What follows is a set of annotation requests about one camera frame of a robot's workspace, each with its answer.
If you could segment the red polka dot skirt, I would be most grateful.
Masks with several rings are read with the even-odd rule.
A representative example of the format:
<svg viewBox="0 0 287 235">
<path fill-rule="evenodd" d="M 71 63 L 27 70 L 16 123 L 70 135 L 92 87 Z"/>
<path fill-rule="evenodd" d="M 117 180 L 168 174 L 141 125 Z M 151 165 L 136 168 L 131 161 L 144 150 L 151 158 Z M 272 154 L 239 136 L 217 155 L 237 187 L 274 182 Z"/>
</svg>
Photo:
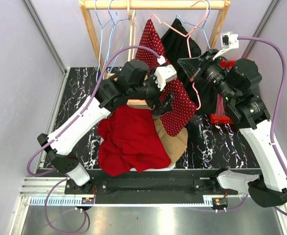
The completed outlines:
<svg viewBox="0 0 287 235">
<path fill-rule="evenodd" d="M 145 24 L 139 45 L 150 48 L 161 56 L 165 56 L 165 48 L 151 19 L 147 20 Z M 196 105 L 190 100 L 178 78 L 167 83 L 160 95 L 160 100 L 164 101 L 170 93 L 174 94 L 174 99 L 171 102 L 173 110 L 162 115 L 161 122 L 167 134 L 174 137 L 193 117 Z"/>
</svg>

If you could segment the tan pleated skirt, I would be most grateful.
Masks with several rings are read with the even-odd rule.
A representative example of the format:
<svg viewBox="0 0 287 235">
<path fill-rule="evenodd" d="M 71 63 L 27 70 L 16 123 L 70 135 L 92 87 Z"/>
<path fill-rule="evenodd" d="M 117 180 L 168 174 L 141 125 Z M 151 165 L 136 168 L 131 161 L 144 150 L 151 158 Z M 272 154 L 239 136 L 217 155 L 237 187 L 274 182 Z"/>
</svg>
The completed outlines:
<svg viewBox="0 0 287 235">
<path fill-rule="evenodd" d="M 169 166 L 174 165 L 184 154 L 188 145 L 188 131 L 183 128 L 178 135 L 172 137 L 166 131 L 159 117 L 154 117 L 154 125 L 161 143 L 171 160 Z"/>
</svg>

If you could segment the red pleated skirt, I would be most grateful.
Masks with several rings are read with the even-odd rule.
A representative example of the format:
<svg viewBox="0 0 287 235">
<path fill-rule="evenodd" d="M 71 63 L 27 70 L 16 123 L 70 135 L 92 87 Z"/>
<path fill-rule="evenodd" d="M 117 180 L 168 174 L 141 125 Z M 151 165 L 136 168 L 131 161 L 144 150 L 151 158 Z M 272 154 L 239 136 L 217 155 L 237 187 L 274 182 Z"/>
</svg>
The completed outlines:
<svg viewBox="0 0 287 235">
<path fill-rule="evenodd" d="M 136 169 L 162 169 L 171 160 L 156 132 L 151 111 L 127 105 L 117 108 L 98 126 L 103 138 L 99 147 L 98 166 L 110 176 Z"/>
</svg>

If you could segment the cream wooden hanger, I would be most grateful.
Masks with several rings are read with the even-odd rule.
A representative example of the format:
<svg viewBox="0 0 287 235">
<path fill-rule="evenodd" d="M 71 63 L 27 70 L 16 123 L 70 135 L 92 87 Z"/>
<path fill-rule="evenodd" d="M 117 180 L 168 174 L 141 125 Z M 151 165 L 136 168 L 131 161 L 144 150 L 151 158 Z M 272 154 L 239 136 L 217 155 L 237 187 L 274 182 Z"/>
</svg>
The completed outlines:
<svg viewBox="0 0 287 235">
<path fill-rule="evenodd" d="M 129 46 L 134 46 L 136 43 L 136 10 L 131 11 L 130 9 L 131 1 L 127 0 L 127 13 L 130 21 L 130 30 L 129 30 Z M 129 49 L 128 51 L 128 61 L 135 58 L 135 49 Z"/>
</svg>

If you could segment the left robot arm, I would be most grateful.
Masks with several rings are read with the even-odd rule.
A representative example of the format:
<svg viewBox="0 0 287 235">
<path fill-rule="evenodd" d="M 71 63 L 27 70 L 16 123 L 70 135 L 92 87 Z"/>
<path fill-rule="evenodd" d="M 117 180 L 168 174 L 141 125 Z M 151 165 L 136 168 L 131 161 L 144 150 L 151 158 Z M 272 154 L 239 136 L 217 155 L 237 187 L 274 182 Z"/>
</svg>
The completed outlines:
<svg viewBox="0 0 287 235">
<path fill-rule="evenodd" d="M 93 182 L 72 149 L 90 129 L 117 108 L 126 105 L 129 100 L 144 100 L 156 116 L 173 110 L 171 103 L 174 94 L 169 93 L 164 101 L 160 100 L 160 95 L 166 84 L 176 79 L 177 72 L 164 57 L 157 62 L 159 66 L 152 70 L 147 63 L 140 60 L 126 62 L 119 72 L 99 80 L 94 93 L 86 98 L 82 106 L 60 128 L 48 135 L 38 136 L 37 141 L 52 165 L 57 171 L 70 177 L 79 192 L 89 193 Z"/>
</svg>

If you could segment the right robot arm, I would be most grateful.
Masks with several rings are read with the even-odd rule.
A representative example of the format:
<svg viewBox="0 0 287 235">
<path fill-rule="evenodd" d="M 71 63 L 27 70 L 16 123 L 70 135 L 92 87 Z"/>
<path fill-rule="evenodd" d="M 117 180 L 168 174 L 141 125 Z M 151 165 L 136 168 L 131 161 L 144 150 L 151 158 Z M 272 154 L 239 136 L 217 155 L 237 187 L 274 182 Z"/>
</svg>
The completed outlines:
<svg viewBox="0 0 287 235">
<path fill-rule="evenodd" d="M 263 208 L 287 202 L 287 161 L 271 141 L 272 118 L 262 99 L 253 94 L 262 76 L 254 61 L 238 59 L 228 70 L 221 66 L 224 58 L 210 49 L 194 58 L 180 58 L 178 64 L 191 81 L 205 81 L 223 98 L 226 115 L 238 128 L 252 149 L 261 174 L 249 175 L 220 169 L 209 181 L 211 192 L 226 189 L 245 193 Z"/>
</svg>

